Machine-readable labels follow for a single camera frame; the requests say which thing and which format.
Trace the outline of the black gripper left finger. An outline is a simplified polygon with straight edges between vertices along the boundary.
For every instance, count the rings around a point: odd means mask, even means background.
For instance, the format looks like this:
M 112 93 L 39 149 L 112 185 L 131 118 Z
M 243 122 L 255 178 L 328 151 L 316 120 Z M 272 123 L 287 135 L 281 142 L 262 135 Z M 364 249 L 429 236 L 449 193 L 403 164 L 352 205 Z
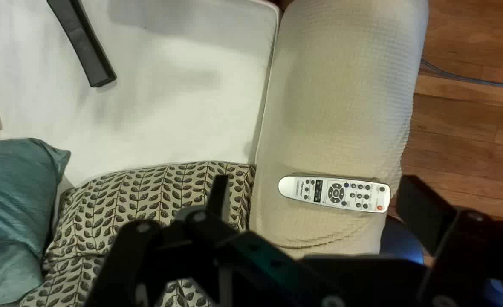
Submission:
M 216 176 L 211 185 L 211 191 L 206 202 L 206 217 L 221 220 L 224 214 L 224 203 L 226 203 L 226 191 L 228 191 L 228 178 L 226 176 Z

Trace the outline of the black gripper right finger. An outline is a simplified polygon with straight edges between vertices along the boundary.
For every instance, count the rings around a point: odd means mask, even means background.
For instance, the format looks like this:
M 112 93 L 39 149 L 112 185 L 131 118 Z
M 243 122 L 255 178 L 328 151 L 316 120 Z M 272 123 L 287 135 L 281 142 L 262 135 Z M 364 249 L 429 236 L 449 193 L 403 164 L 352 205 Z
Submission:
M 397 214 L 426 251 L 436 251 L 456 210 L 420 178 L 403 176 L 398 186 Z

